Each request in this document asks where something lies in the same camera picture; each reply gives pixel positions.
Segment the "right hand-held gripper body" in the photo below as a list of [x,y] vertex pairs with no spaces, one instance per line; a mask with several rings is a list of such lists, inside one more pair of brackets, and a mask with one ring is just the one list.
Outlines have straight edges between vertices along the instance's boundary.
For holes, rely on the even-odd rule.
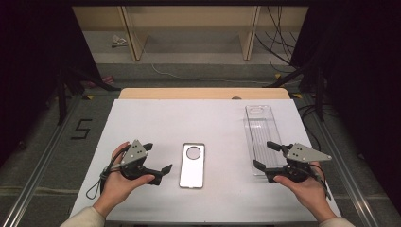
[[319,180],[316,171],[311,168],[312,162],[332,160],[330,155],[300,143],[292,144],[292,148],[287,154],[283,153],[283,156],[287,164],[283,167],[278,167],[279,173],[277,175],[285,176],[295,183],[301,183],[309,177]]

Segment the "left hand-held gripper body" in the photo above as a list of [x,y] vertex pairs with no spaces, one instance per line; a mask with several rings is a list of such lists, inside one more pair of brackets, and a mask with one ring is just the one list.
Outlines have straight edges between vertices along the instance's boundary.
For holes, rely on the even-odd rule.
[[128,148],[124,149],[124,154],[120,162],[121,174],[129,180],[135,180],[147,175],[147,168],[144,167],[148,152],[138,140],[134,140]]

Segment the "clear plastic box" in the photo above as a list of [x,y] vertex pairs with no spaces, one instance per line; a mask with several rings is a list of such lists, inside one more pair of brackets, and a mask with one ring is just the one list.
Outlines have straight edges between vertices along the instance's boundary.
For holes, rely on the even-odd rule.
[[282,152],[267,146],[268,141],[281,145],[281,138],[271,107],[268,105],[248,105],[245,107],[243,121],[253,175],[264,176],[264,172],[253,165],[254,160],[266,167],[284,166],[287,161]]

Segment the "person's right hand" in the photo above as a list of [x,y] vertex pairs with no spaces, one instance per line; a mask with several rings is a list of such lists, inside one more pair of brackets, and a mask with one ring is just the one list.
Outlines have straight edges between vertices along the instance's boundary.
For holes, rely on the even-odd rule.
[[295,183],[281,175],[277,175],[273,179],[277,183],[288,188],[295,195],[299,203],[304,206],[319,223],[336,217],[336,214],[332,211],[327,202],[323,187],[313,178],[308,178],[301,183]]

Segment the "person's left hand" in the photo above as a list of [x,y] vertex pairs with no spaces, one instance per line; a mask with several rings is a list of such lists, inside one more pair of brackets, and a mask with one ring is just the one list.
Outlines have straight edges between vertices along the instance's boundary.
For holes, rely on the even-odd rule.
[[153,179],[153,175],[144,175],[136,180],[128,180],[120,172],[112,172],[108,176],[99,198],[93,204],[93,208],[106,218],[135,188],[147,184]]

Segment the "white table mat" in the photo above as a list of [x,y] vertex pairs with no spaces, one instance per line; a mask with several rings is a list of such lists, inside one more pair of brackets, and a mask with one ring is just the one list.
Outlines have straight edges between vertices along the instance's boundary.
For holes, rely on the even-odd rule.
[[[160,185],[144,185],[109,214],[110,221],[148,224],[279,224],[313,216],[285,187],[254,176],[244,117],[249,100],[118,99],[73,207],[91,205],[91,186],[120,144],[151,143],[145,165],[171,166]],[[183,145],[205,145],[203,186],[179,186]]]

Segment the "black tripod stand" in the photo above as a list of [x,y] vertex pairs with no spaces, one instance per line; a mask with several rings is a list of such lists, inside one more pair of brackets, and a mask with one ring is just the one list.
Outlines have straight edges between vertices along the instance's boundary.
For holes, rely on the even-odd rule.
[[309,91],[311,88],[315,91],[314,107],[317,115],[321,121],[323,118],[323,67],[318,60],[310,60],[302,67],[296,69],[294,72],[279,78],[274,83],[267,85],[267,88],[279,88],[287,82],[303,75],[300,83],[301,91]]
[[96,87],[102,88],[106,91],[118,91],[121,89],[113,87],[102,80],[101,77],[91,76],[84,71],[77,69],[75,67],[62,67],[57,74],[57,94],[59,102],[59,122],[61,125],[67,117],[67,96],[65,89],[68,89],[73,96],[82,96],[85,88],[81,84],[83,81],[89,81],[93,83]]

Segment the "pink cloth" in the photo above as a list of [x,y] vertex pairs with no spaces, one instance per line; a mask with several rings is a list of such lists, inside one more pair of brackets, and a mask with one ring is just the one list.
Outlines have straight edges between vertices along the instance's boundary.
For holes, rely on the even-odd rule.
[[105,76],[105,77],[102,77],[101,80],[87,81],[86,85],[88,88],[96,88],[96,87],[99,87],[100,83],[113,84],[114,77],[113,76]]

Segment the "black curtain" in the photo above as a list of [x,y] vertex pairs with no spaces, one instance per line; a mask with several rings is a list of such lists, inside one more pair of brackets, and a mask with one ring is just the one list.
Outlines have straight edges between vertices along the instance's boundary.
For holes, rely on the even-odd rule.
[[73,9],[56,0],[0,0],[0,166],[25,138],[57,87],[76,69],[99,79]]
[[293,62],[325,39],[327,93],[401,215],[401,0],[311,0]]

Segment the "crumpled white paper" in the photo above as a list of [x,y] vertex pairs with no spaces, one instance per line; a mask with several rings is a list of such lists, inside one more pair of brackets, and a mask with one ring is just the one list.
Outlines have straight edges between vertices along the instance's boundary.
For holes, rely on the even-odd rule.
[[112,36],[112,48],[120,47],[120,46],[127,46],[128,43],[124,38],[121,38],[117,35]]

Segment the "beige wooden desk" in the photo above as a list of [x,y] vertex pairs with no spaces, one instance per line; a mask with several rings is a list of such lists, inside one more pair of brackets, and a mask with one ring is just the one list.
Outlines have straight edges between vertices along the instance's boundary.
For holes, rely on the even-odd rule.
[[162,30],[234,31],[239,35],[243,59],[253,52],[258,31],[280,27],[299,32],[307,7],[74,7],[80,28],[87,31],[121,30],[131,58],[141,59],[148,35]]

